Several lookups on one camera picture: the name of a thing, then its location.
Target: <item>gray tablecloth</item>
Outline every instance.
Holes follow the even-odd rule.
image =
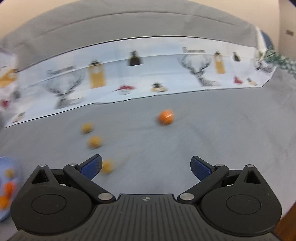
[[[115,171],[94,182],[119,193],[173,193],[198,179],[190,159],[198,155],[231,169],[254,164],[286,213],[296,199],[296,80],[282,70],[261,88],[210,90],[92,104],[5,128],[0,155],[17,158],[26,179],[40,163],[62,168],[98,153],[113,159]],[[176,120],[160,126],[157,115],[172,109]],[[80,126],[94,122],[94,132]],[[89,150],[100,135],[104,145]],[[0,241],[16,231],[11,219],[0,223]]]

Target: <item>silver screw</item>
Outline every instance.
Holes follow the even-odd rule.
[[[101,200],[107,201],[107,200],[110,200],[111,198],[113,198],[113,195],[111,193],[104,192],[104,193],[101,193],[98,196],[98,198],[101,199]]]
[[[190,201],[190,200],[194,199],[194,195],[191,193],[182,193],[180,195],[180,198],[185,201]]]

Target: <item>wall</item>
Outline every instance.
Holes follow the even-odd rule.
[[[296,7],[289,0],[279,0],[279,7],[279,53],[296,59]],[[286,30],[294,31],[294,36],[286,34]]]
[[[0,38],[29,19],[52,8],[76,0],[5,0],[0,4]],[[279,0],[193,0],[215,7],[253,23],[272,39],[275,48],[279,45]]]

